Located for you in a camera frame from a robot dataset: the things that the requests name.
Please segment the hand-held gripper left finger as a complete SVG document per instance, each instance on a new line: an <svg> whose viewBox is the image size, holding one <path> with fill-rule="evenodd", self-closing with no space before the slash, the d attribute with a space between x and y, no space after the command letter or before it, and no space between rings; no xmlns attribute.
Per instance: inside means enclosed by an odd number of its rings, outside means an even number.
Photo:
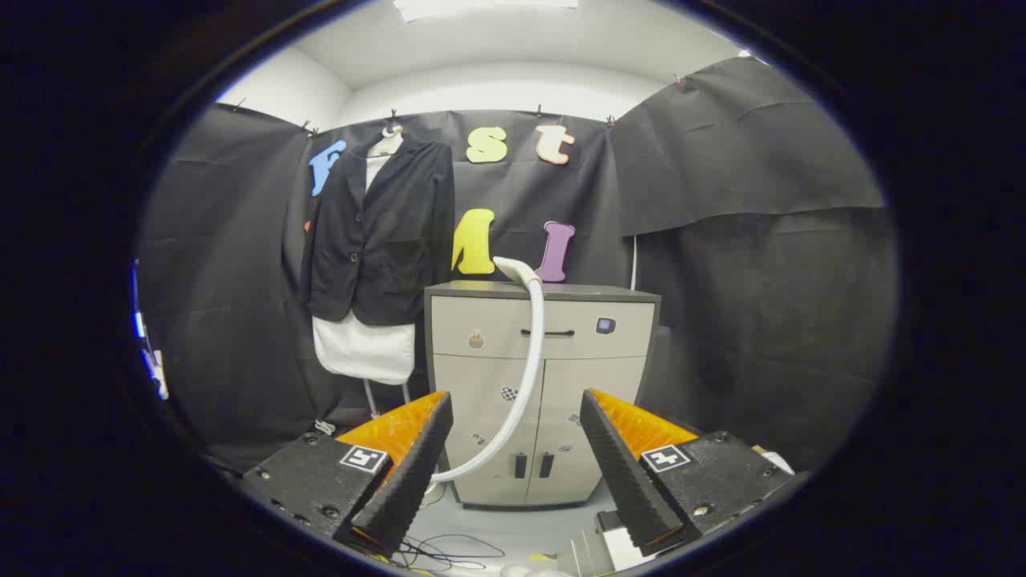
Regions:
<svg viewBox="0 0 1026 577"><path fill-rule="evenodd" d="M308 432L241 476L279 518L369 554L398 551L452 427L437 391L340 434Z"/></svg>

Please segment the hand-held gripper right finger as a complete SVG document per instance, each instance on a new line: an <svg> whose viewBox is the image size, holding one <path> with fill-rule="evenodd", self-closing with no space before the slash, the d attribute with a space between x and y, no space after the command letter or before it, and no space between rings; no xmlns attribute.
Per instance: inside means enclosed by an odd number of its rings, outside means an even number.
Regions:
<svg viewBox="0 0 1026 577"><path fill-rule="evenodd" d="M580 424L644 555L729 528L795 478L732 432L695 432L598 389L583 392Z"/></svg>

